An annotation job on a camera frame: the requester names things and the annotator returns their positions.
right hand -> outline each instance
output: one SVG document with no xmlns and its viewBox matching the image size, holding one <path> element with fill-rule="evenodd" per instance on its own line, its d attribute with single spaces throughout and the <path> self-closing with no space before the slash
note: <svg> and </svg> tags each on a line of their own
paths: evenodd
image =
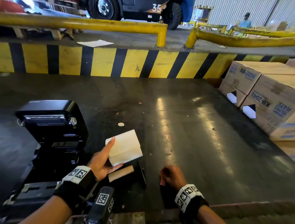
<svg viewBox="0 0 295 224">
<path fill-rule="evenodd" d="M 187 184 L 184 175 L 178 166 L 165 166 L 162 168 L 161 174 L 164 181 L 177 191 Z"/>
</svg>

forklift tire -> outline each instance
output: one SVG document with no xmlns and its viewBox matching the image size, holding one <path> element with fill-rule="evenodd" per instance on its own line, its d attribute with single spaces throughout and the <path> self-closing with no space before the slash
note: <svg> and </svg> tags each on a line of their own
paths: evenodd
<svg viewBox="0 0 295 224">
<path fill-rule="evenodd" d="M 181 23 L 181 7 L 176 2 L 169 2 L 163 16 L 164 23 L 168 24 L 168 30 L 175 30 Z"/>
<path fill-rule="evenodd" d="M 92 19 L 118 20 L 120 18 L 117 0 L 89 0 L 86 8 Z"/>
</svg>

wristband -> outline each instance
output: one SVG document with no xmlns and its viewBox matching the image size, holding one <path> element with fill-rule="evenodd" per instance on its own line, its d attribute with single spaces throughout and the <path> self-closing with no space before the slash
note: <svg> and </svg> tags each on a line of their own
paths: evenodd
<svg viewBox="0 0 295 224">
<path fill-rule="evenodd" d="M 187 184 L 179 190 L 175 203 L 183 213 L 193 210 L 197 212 L 202 205 L 209 206 L 202 193 L 193 184 Z"/>
<path fill-rule="evenodd" d="M 97 184 L 98 181 L 89 167 L 77 166 L 63 178 L 62 184 L 53 195 L 62 198 L 73 213 L 77 213 L 86 205 Z"/>
</svg>

wheel hub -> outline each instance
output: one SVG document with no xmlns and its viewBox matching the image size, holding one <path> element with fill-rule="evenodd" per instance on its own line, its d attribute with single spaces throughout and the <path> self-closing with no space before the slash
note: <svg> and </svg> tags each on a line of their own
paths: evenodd
<svg viewBox="0 0 295 224">
<path fill-rule="evenodd" d="M 97 3 L 99 14 L 102 17 L 108 18 L 112 13 L 112 7 L 108 0 L 99 0 Z"/>
</svg>

black stripe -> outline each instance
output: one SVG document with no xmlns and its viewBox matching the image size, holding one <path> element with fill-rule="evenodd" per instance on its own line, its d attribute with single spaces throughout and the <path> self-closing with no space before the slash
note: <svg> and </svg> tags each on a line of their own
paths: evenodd
<svg viewBox="0 0 295 224">
<path fill-rule="evenodd" d="M 182 65 L 184 64 L 189 52 L 181 51 L 178 53 L 175 62 L 167 76 L 167 78 L 176 78 Z"/>
<path fill-rule="evenodd" d="M 269 62 L 272 56 L 264 56 L 260 61 Z"/>
<path fill-rule="evenodd" d="M 117 48 L 111 77 L 120 77 L 128 49 Z"/>
<path fill-rule="evenodd" d="M 82 59 L 81 59 L 81 70 L 80 75 L 91 75 L 92 59 L 93 59 L 92 47 L 82 47 Z"/>
<path fill-rule="evenodd" d="M 209 53 L 206 57 L 205 61 L 201 65 L 200 69 L 197 71 L 194 79 L 201 79 L 204 77 L 204 75 L 207 73 L 215 59 L 217 58 L 218 53 Z"/>
<path fill-rule="evenodd" d="M 10 43 L 10 52 L 14 72 L 26 73 L 26 65 L 24 63 L 24 52 L 22 51 L 21 43 Z"/>
<path fill-rule="evenodd" d="M 47 45 L 48 74 L 59 74 L 59 47 Z"/>
<path fill-rule="evenodd" d="M 246 57 L 247 55 L 246 54 L 238 54 L 233 61 L 242 61 L 244 60 L 244 58 Z M 229 70 L 230 66 L 224 71 L 224 73 L 221 75 L 221 79 L 224 79 L 228 70 Z"/>
<path fill-rule="evenodd" d="M 155 60 L 158 56 L 159 51 L 149 50 L 147 53 L 147 57 L 145 59 L 145 63 L 143 64 L 140 78 L 148 78 L 150 76 L 150 72 L 154 66 Z"/>
</svg>

